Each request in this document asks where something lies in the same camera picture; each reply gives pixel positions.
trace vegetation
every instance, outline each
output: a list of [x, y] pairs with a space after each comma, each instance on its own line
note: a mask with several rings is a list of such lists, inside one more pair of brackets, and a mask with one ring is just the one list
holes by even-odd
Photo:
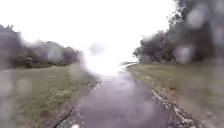
[[65, 66], [77, 62], [78, 54], [79, 51], [52, 41], [30, 45], [20, 32], [13, 31], [13, 26], [0, 25], [0, 69]]
[[223, 122], [223, 66], [136, 64], [129, 71], [195, 118]]
[[212, 23], [206, 17], [212, 12], [209, 3], [197, 0], [175, 2], [177, 9], [169, 18], [169, 29], [142, 39], [133, 56], [141, 63], [211, 63], [216, 43]]
[[14, 91], [11, 98], [12, 116], [17, 127], [43, 127], [50, 116], [70, 98], [76, 98], [78, 91], [93, 81], [79, 65], [45, 69], [12, 70]]

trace grassy verge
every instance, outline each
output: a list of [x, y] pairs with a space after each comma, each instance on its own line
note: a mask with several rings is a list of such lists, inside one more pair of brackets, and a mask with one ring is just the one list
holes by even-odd
[[78, 65], [10, 71], [13, 119], [21, 127], [41, 127], [55, 110], [92, 82]]
[[189, 99], [199, 106], [199, 111], [209, 110], [224, 121], [224, 67], [137, 64], [129, 70], [169, 100], [179, 103]]

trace road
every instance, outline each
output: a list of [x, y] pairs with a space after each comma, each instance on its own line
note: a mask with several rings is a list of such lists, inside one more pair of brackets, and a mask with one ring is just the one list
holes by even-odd
[[201, 128], [178, 106], [122, 71], [103, 78], [57, 128]]

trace overcast sky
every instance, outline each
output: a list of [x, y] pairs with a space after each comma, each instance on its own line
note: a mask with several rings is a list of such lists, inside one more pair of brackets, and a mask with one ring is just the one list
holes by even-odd
[[83, 49], [98, 42], [131, 60], [142, 35], [167, 29], [172, 0], [0, 0], [0, 24], [27, 40]]

